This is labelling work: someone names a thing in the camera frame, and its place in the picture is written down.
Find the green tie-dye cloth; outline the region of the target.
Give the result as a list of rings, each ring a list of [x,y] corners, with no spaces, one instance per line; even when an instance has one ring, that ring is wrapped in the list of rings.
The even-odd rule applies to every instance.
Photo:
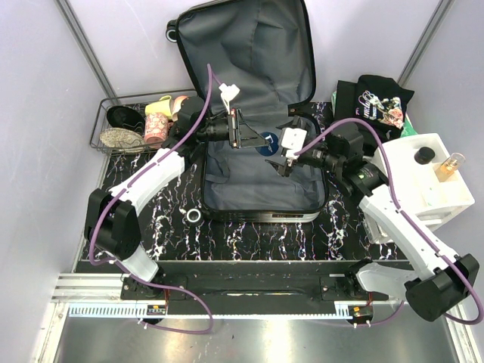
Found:
[[[330,102],[331,102],[331,106],[332,106],[332,111],[333,111],[333,115],[335,116],[336,115],[336,101],[337,101],[337,92],[334,91],[330,97]],[[409,116],[408,114],[405,115],[405,124],[404,124],[404,128],[402,129],[402,133],[400,135],[401,138],[404,138],[404,137],[407,137],[407,136],[412,136],[412,135],[416,135],[417,132],[415,131],[410,119],[409,119]]]

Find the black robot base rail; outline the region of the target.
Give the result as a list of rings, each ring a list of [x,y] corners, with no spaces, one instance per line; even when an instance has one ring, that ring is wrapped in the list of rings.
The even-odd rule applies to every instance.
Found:
[[[395,293],[369,293],[350,275],[359,261],[163,261],[155,284],[185,288],[203,299],[303,297],[311,301],[401,301]]]

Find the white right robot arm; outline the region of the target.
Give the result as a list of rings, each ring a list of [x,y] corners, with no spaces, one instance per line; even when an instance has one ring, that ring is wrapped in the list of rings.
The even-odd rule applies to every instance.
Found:
[[[312,140],[296,119],[278,128],[284,163],[271,163],[276,172],[287,177],[296,166],[313,166],[334,173],[338,188],[367,219],[382,226],[411,264],[404,270],[369,259],[357,262],[342,281],[350,299],[381,293],[408,303],[425,321],[444,316],[465,325],[482,322],[482,300],[473,288],[478,261],[471,254],[459,255],[404,210],[383,143],[369,123],[345,118]]]

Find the black bowl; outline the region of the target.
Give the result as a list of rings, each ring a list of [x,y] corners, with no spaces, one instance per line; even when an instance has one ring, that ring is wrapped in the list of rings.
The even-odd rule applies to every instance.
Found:
[[[144,117],[139,112],[125,106],[111,107],[107,111],[106,118],[112,127],[132,131],[135,131],[136,129],[144,129],[145,125]]]

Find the pink patterned mug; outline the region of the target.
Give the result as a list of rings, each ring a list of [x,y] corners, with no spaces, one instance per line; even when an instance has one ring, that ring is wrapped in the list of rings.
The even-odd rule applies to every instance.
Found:
[[[144,141],[150,146],[163,143],[169,132],[169,119],[163,113],[149,113],[145,120]]]

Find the small dark cosmetic bottle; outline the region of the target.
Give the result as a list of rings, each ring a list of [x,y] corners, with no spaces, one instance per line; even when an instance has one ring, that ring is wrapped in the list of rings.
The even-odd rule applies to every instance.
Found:
[[[435,151],[431,147],[421,147],[414,155],[414,161],[420,165],[427,165],[435,158]]]

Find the space astronaut kids suitcase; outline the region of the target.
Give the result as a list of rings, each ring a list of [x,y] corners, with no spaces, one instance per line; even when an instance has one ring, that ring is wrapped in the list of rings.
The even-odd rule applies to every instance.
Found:
[[[212,1],[171,20],[166,38],[177,44],[194,88],[209,99],[207,116],[225,109],[219,86],[235,84],[230,103],[259,134],[281,137],[279,125],[296,115],[315,93],[315,61],[309,15],[302,1]],[[320,129],[310,116],[308,136]],[[228,141],[204,141],[202,207],[223,222],[311,222],[328,192],[322,171],[295,167],[282,177],[256,147],[232,148]]]

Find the yellow mug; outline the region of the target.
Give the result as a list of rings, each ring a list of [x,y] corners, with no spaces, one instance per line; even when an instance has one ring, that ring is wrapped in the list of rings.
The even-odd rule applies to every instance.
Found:
[[[161,97],[158,101],[148,104],[144,112],[146,115],[152,113],[162,113],[168,118],[172,117],[172,96],[165,95]]]

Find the white compartment organizer box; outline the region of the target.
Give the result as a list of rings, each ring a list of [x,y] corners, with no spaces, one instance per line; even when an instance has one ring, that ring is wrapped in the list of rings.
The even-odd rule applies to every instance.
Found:
[[[419,164],[414,159],[422,147],[435,152],[428,164]],[[436,231],[475,203],[459,171],[446,181],[438,180],[435,170],[449,158],[438,134],[398,138],[384,143],[383,149],[400,204],[431,231]]]

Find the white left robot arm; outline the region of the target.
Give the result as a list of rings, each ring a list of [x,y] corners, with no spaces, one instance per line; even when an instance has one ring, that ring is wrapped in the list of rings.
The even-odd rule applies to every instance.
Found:
[[[266,138],[242,120],[238,109],[207,116],[208,109],[208,101],[197,96],[178,102],[169,134],[148,163],[121,184],[109,191],[98,188],[88,198],[84,237],[89,242],[90,263],[119,264],[138,279],[137,291],[146,299],[156,299],[163,292],[163,281],[156,276],[158,264],[141,245],[138,217],[148,202],[185,172],[204,141],[228,141],[233,148],[268,145]],[[96,259],[95,248],[108,257]]]

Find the black printed t-shirt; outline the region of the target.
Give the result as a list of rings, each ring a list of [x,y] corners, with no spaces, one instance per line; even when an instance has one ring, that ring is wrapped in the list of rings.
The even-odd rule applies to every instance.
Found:
[[[365,119],[403,129],[408,104],[414,91],[401,87],[394,79],[362,75],[358,78],[356,114]]]

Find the speckled grey plate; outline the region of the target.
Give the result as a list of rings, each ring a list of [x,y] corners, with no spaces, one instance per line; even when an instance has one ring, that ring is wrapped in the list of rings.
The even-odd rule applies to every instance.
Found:
[[[137,132],[128,129],[111,128],[100,134],[100,140],[106,147],[131,150],[143,147],[144,139]]]

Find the gold perfume spray bottle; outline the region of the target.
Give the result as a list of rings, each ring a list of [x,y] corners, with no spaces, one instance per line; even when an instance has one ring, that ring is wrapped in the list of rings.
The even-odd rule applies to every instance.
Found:
[[[434,172],[439,182],[447,181],[464,164],[466,158],[463,154],[453,153],[439,164]]]

